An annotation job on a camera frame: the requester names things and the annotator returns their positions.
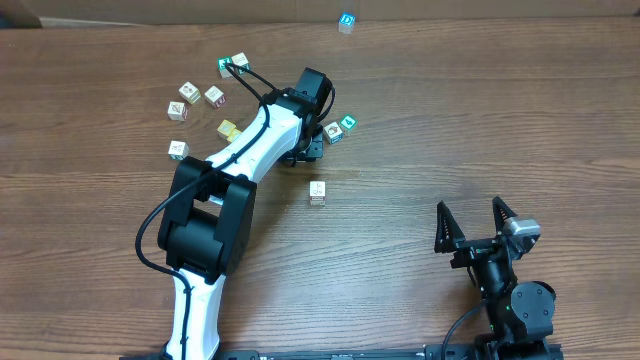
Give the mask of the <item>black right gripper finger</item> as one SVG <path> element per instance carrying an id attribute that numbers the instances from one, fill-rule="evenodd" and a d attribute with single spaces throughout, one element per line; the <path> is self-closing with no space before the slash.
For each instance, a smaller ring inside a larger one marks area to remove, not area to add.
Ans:
<path id="1" fill-rule="evenodd" d="M 517 214 L 499 196 L 495 196 L 492 199 L 492 210 L 497 234 L 503 232 L 505 223 L 509 218 L 517 217 Z"/>
<path id="2" fill-rule="evenodd" d="M 464 233 L 455 221 L 444 201 L 437 204 L 437 230 L 434 243 L 436 253 L 455 252 L 466 240 Z"/>

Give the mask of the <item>red edged wooden block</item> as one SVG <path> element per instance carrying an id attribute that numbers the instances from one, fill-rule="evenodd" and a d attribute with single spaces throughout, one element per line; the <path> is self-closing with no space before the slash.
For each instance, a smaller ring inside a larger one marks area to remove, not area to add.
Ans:
<path id="1" fill-rule="evenodd" d="M 309 201 L 312 206 L 324 206 L 326 204 L 326 183 L 324 181 L 311 181 L 309 183 Z"/>

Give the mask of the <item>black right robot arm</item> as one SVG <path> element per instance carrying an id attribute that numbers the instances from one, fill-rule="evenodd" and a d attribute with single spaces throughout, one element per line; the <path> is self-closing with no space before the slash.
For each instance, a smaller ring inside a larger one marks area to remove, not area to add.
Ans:
<path id="1" fill-rule="evenodd" d="M 444 202 L 437 204 L 434 251 L 451 253 L 453 269 L 465 268 L 480 289 L 494 340 L 534 343 L 553 333 L 555 291 L 539 281 L 520 283 L 514 263 L 529 253 L 541 235 L 533 218 L 518 216 L 498 196 L 492 200 L 496 235 L 468 240 Z"/>

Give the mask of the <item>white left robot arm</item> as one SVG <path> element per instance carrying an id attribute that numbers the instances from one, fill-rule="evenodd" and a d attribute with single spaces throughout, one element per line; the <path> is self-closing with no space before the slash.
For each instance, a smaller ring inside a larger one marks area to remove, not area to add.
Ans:
<path id="1" fill-rule="evenodd" d="M 217 317 L 226 277 L 247 247 L 258 182 L 278 163 L 295 166 L 323 155 L 322 120 L 335 99 L 329 78 L 306 68 L 294 87 L 260 96 L 253 122 L 205 160 L 188 156 L 174 173 L 158 246 L 176 297 L 170 340 L 161 359 L 212 359 L 219 349 Z"/>

